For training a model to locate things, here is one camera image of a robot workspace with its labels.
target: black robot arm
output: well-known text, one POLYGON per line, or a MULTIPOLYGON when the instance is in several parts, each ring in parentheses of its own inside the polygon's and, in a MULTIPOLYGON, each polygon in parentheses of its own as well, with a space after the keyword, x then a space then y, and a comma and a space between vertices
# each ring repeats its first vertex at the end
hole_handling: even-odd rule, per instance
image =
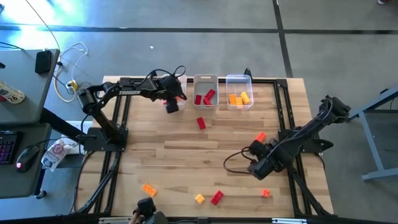
POLYGON ((291 138, 285 138, 281 142, 262 145, 249 150, 257 157, 258 161, 253 160, 249 166, 249 172, 257 179, 262 180, 272 171, 280 172, 291 165, 294 158, 300 153, 304 143, 314 134, 321 131, 324 127, 332 123, 344 122, 350 111, 350 107, 342 103, 336 97, 326 96, 321 100, 319 113, 308 124, 298 128, 296 134, 291 138))
POLYGON ((135 82, 133 78, 121 78, 117 83, 106 82, 80 90, 77 95, 80 106, 84 113, 92 115, 101 126, 101 133, 106 144, 121 141, 121 130, 101 111, 115 96, 143 96, 152 101, 165 100, 168 113, 178 111, 176 97, 187 100, 178 77, 174 74, 157 77, 156 72, 150 73, 140 82, 135 82), (102 91, 104 95, 100 98, 98 93, 102 91))

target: gray floor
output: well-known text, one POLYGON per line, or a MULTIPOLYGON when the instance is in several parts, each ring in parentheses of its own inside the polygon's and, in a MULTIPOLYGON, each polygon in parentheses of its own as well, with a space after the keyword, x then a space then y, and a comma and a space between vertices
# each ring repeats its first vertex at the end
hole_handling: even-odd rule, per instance
MULTIPOLYGON (((5 0, 0 26, 41 24, 24 1, 5 0)), ((85 27, 256 28, 275 29, 271 0, 217 1, 32 1, 51 25, 85 27)), ((285 29, 398 29, 398 1, 378 6, 374 0, 279 0, 285 29)), ((101 83, 104 75, 146 75, 154 68, 187 74, 227 75, 251 68, 255 77, 286 77, 278 34, 54 32, 61 49, 82 41, 89 48, 75 70, 78 82, 101 83)), ((0 41, 27 49, 56 47, 49 32, 32 26, 0 31, 0 41)), ((398 85, 398 35, 286 35, 293 76, 304 78, 316 114, 327 94, 352 108, 398 85)), ((75 62, 79 52, 65 54, 75 62)), ((72 66, 65 62, 69 81, 72 66)), ((78 103, 65 103, 50 90, 46 107, 61 118, 84 117, 78 103)), ((376 170, 361 125, 332 125, 321 137, 335 143, 324 153, 326 177, 335 213, 341 217, 396 222, 398 178, 362 182, 376 170)), ((42 200, 2 200, 0 219, 40 217, 69 212, 77 169, 48 172, 42 200)))

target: sneaker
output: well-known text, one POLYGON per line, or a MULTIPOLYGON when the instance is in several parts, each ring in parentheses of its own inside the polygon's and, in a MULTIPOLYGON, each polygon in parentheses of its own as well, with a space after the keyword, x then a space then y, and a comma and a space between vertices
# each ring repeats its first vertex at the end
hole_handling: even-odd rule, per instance
POLYGON ((377 0, 377 3, 379 4, 379 5, 384 5, 385 3, 387 3, 387 2, 389 2, 390 0, 377 0))

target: keyboard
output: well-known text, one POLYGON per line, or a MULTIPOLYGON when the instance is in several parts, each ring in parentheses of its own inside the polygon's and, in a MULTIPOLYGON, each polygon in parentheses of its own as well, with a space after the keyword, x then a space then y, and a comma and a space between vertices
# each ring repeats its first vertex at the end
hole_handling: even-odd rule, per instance
POLYGON ((18 131, 0 131, 0 165, 14 162, 20 135, 18 131))

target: wooden table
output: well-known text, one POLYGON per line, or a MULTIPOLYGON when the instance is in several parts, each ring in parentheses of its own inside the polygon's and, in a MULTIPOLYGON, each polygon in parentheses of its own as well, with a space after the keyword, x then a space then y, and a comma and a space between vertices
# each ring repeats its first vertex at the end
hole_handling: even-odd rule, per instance
MULTIPOLYGON (((104 77, 104 82, 117 82, 119 79, 104 77)), ((303 79, 288 78, 287 82, 295 123, 303 126, 312 118, 303 79)), ((127 121, 128 143, 119 168, 112 215, 131 215, 137 201, 148 197, 141 190, 148 183, 157 190, 154 197, 157 209, 170 217, 292 217, 286 170, 273 172, 259 181, 251 175, 233 174, 223 168, 223 161, 229 155, 249 146, 261 131, 267 134, 267 139, 277 138, 279 120, 273 86, 253 84, 253 92, 254 105, 249 111, 228 111, 222 83, 216 111, 193 109, 191 83, 188 84, 185 110, 172 114, 167 114, 159 101, 132 97, 127 121), (204 118, 205 130, 199 130, 198 117, 204 118), (261 197, 262 189, 269 189, 271 197, 261 197), (214 206, 210 200, 217 190, 224 193, 224 198, 214 206), (205 197, 202 204, 195 201, 198 194, 205 197)), ((109 119, 112 118, 115 99, 103 108, 109 119)), ((122 101, 119 122, 123 107, 122 101)), ((78 208, 98 186, 103 157, 104 152, 94 153, 83 169, 78 208)), ((324 208, 333 213, 321 161, 313 154, 302 154, 302 160, 308 187, 324 208)), ((227 163, 230 168, 240 169, 248 165, 249 161, 241 156, 227 163)), ((301 192, 298 191, 298 195, 304 211, 301 192)), ((103 207, 107 196, 106 189, 103 207)))

